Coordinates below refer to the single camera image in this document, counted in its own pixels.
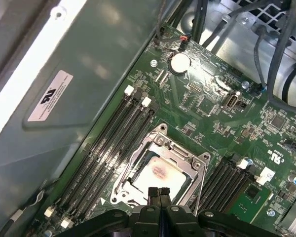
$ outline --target chip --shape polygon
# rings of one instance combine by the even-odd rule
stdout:
[[[285,119],[279,115],[275,116],[272,120],[271,124],[276,127],[277,129],[281,129],[285,123]]]
[[[278,195],[277,195],[277,196],[283,198],[285,194],[286,194],[286,193],[285,193],[284,191],[280,190],[280,191],[278,192]]]
[[[296,191],[296,185],[292,183],[288,183],[286,186],[286,189],[290,192],[295,192]]]
[[[244,137],[249,137],[249,136],[250,136],[250,132],[249,132],[248,130],[244,130],[244,131],[242,132],[242,136],[244,136]]]
[[[244,143],[245,141],[246,141],[246,139],[244,137],[237,138],[237,142],[239,142],[240,144]]]
[[[246,194],[251,198],[251,199],[254,199],[257,194],[259,193],[259,189],[253,185],[251,185],[247,191],[246,191]]]

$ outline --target black ram slot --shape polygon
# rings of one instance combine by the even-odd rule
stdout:
[[[118,126],[113,128],[112,133],[118,132],[120,128],[124,125],[124,121],[127,122],[129,120],[129,117],[132,115],[133,111],[136,109],[137,103],[138,103],[137,100],[132,101],[132,104],[127,108],[121,120],[117,121]],[[114,136],[110,135],[110,137],[106,140],[105,144],[103,145],[102,149],[108,149],[112,145],[113,141],[114,141]],[[85,185],[88,183],[89,178],[94,172],[94,169],[98,165],[98,163],[99,163],[99,159],[94,158],[91,165],[85,170],[84,173],[82,173],[81,179],[79,180],[81,184],[76,186],[76,188],[73,189],[72,192],[70,193],[70,196],[66,198],[67,201],[63,205],[63,209],[67,209],[73,203],[73,201],[76,200],[76,198],[80,195]]]
[[[134,116],[130,119],[130,121],[128,121],[127,125],[123,128],[124,134],[122,135],[121,138],[119,138],[118,144],[114,147],[113,151],[108,155],[106,160],[102,163],[100,169],[97,171],[97,173],[93,176],[93,178],[89,182],[89,185],[86,185],[84,191],[80,193],[79,195],[80,199],[78,199],[77,201],[74,201],[74,205],[71,208],[73,209],[73,212],[75,212],[76,209],[80,209],[81,204],[84,204],[86,201],[86,198],[90,196],[91,192],[93,191],[92,187],[94,186],[94,184],[96,184],[99,177],[101,177],[105,173],[107,166],[113,161],[115,156],[118,154],[125,140],[127,140],[127,137],[129,135],[132,135],[131,127],[134,126],[134,124],[136,123],[136,121],[138,121],[141,115],[142,115],[142,111],[140,109],[137,109]]]
[[[223,158],[203,187],[198,210],[226,211],[232,201],[238,197],[240,190],[252,180],[252,174],[237,168],[229,159]],[[195,204],[194,201],[191,209],[195,208]]]
[[[226,172],[226,167],[224,166],[223,162],[220,162],[219,165],[215,168],[215,170],[211,173],[210,177],[207,179],[203,187],[203,190],[202,190],[203,198],[208,195],[208,190],[217,184],[217,182],[222,178],[222,175],[225,172]],[[196,200],[190,205],[191,211],[194,211],[195,206],[196,206]]]
[[[148,126],[153,114],[154,114],[154,111],[149,112],[148,117],[144,120],[141,127],[137,130],[137,133],[135,134],[135,136],[133,136],[132,140],[128,143],[129,145],[124,146],[126,149],[122,150],[120,157],[118,158],[118,160],[114,164],[113,168],[111,168],[111,170],[108,172],[108,175],[105,177],[105,179],[104,179],[103,183],[101,184],[101,186],[99,187],[99,189],[95,191],[95,193],[93,194],[93,197],[88,202],[87,207],[84,208],[85,211],[81,212],[81,214],[79,215],[79,217],[78,217],[79,221],[83,221],[85,216],[92,210],[93,206],[96,204],[97,200],[100,198],[105,187],[107,186],[107,184],[109,183],[109,181],[113,177],[116,169],[118,169],[122,165],[124,160],[127,158],[128,153],[132,150],[131,149],[132,145],[136,142],[136,140],[140,137],[140,135],[144,132],[145,128]]]
[[[226,199],[226,203],[222,208],[222,212],[226,211],[226,209],[230,206],[231,202],[235,199],[236,196],[238,196],[238,194],[240,193],[240,190],[243,189],[244,187],[247,187],[248,184],[249,184],[248,179],[246,177],[242,177],[239,184],[233,191],[233,194]]]
[[[206,207],[203,207],[202,209],[212,209],[216,206],[218,202],[220,202],[223,198],[222,196],[225,195],[226,192],[228,192],[228,188],[230,184],[232,184],[232,181],[234,177],[236,176],[235,170],[230,170],[228,178],[225,182],[222,182],[221,187],[218,189],[217,193],[213,196],[212,200],[210,201],[209,205]]]
[[[109,130],[115,126],[115,123],[118,122],[118,118],[121,115],[122,111],[124,110],[125,106],[127,105],[129,101],[128,97],[123,98],[123,100],[119,103],[117,109],[114,111],[113,115],[110,117],[109,122],[105,125],[104,129],[102,130],[100,136],[97,138],[96,142],[92,145],[92,147],[89,149],[88,154],[83,158],[82,162],[79,164],[78,168],[75,170],[73,176],[70,178],[69,182],[66,184],[65,188],[63,189],[60,198],[64,198],[67,196],[76,182],[76,179],[81,175],[84,168],[87,166],[87,164],[90,161],[89,154],[93,151],[95,147],[97,147],[100,142],[103,140],[103,138],[107,135]]]
[[[200,207],[202,209],[207,209],[207,207],[210,206],[211,203],[216,200],[217,196],[219,196],[221,194],[221,190],[224,190],[224,187],[230,181],[229,177],[232,175],[231,172],[232,172],[232,170],[229,170],[229,169],[226,170],[226,172],[223,174],[221,180],[216,183],[214,188],[209,189],[208,194],[204,194],[201,196]]]
[[[239,173],[235,173],[235,177],[233,178],[233,180],[228,184],[228,187],[225,189],[226,195],[228,197],[232,196],[234,193],[235,188],[239,185],[239,182],[243,179],[243,176],[241,176]],[[226,201],[225,199],[221,198],[217,203],[215,203],[215,205],[213,205],[211,208],[213,208],[214,210],[219,210],[221,211],[222,208],[225,207],[226,203],[228,203],[228,201]]]

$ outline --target ventilation grille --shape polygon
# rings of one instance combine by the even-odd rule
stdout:
[[[251,4],[253,1],[250,0],[232,0],[239,6],[243,7]],[[275,4],[270,4],[264,8],[258,8],[256,10],[250,11],[251,14],[256,16],[258,19],[263,21],[265,24],[269,25],[277,32],[281,32],[281,29],[276,26],[276,22],[285,15],[285,12],[281,11],[281,8]],[[296,38],[291,36],[291,40],[296,42]]]

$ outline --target integrated circuit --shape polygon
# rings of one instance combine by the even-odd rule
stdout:
[[[271,122],[271,124],[274,127],[276,127],[278,130],[280,130],[282,128],[284,123],[285,123],[285,119],[280,115],[276,115]]]
[[[259,192],[260,190],[257,187],[250,185],[246,190],[246,195],[248,195],[251,199],[255,199]]]

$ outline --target cable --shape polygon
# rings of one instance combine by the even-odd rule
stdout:
[[[284,86],[283,86],[282,100],[285,103],[288,103],[288,91],[289,91],[289,88],[291,87],[291,83],[295,77],[296,77],[296,68],[289,74],[289,76],[287,77],[287,79],[284,83]]]
[[[161,42],[174,42],[174,41],[178,41],[178,40],[184,40],[184,39],[182,39],[182,36],[172,37],[170,39],[163,39],[161,36],[160,31],[161,31],[162,15],[163,15],[164,9],[166,7],[166,3],[167,3],[167,0],[162,0],[160,10],[158,13],[158,20],[157,20],[157,25],[156,25],[157,38]]]
[[[243,13],[243,12],[247,12],[247,11],[252,11],[252,10],[255,10],[257,8],[261,8],[261,7],[264,7],[266,5],[269,5],[273,2],[275,2],[277,0],[261,0],[261,1],[257,1],[257,2],[254,2],[252,4],[249,4],[249,5],[246,5],[242,8],[239,8],[231,13],[229,13],[229,16],[232,18],[240,13]],[[205,42],[202,44],[202,46],[204,48],[206,48],[218,35],[219,33],[221,32],[221,30],[223,29],[223,27],[227,24],[227,22],[225,22],[224,20],[222,20],[217,26],[216,28],[214,29],[213,33],[211,34],[211,36],[209,36],[209,38],[207,40],[205,40]]]
[[[294,80],[294,78],[296,77],[296,63],[293,65],[293,70],[292,72],[289,74],[289,76],[287,77],[284,86],[283,86],[283,90],[282,90],[282,100],[284,102],[288,102],[288,92],[289,89],[291,87],[292,81]]]
[[[191,5],[191,3],[193,2],[193,0],[183,0],[181,2],[181,4],[179,5],[179,7],[177,8],[176,12],[178,11],[177,15],[175,16],[175,19],[173,20],[173,24],[172,26],[174,28],[177,28],[179,25],[179,22],[181,21],[182,17],[184,16],[185,12],[187,11],[187,9],[189,8],[189,6]]]
[[[271,60],[270,69],[269,69],[268,77],[267,77],[267,87],[268,87],[267,98],[271,104],[273,104],[283,110],[287,110],[287,111],[291,111],[291,112],[296,113],[296,107],[290,106],[287,103],[285,103],[284,101],[279,100],[273,94],[276,76],[277,76],[278,70],[280,68],[280,64],[281,64],[281,61],[282,61],[282,58],[284,55],[286,44],[292,34],[292,30],[293,30],[295,24],[296,24],[296,0],[292,0],[286,22],[284,24],[284,27],[281,29],[281,34],[280,34],[279,39],[277,41],[274,55]]]
[[[208,0],[198,0],[192,26],[192,40],[199,43],[204,31]]]
[[[258,75],[259,75],[259,78],[260,78],[260,81],[261,81],[261,84],[262,84],[262,87],[263,88],[266,87],[266,84],[265,84],[265,80],[264,80],[264,76],[263,76],[262,68],[261,68],[261,63],[260,63],[259,47],[260,47],[260,43],[264,39],[266,33],[267,33],[266,26],[260,25],[257,28],[256,34],[259,37],[257,39],[257,42],[256,42],[255,47],[254,47],[254,50],[253,50],[253,57],[254,57],[254,61],[255,61],[255,66],[256,66],[256,69],[258,71]]]

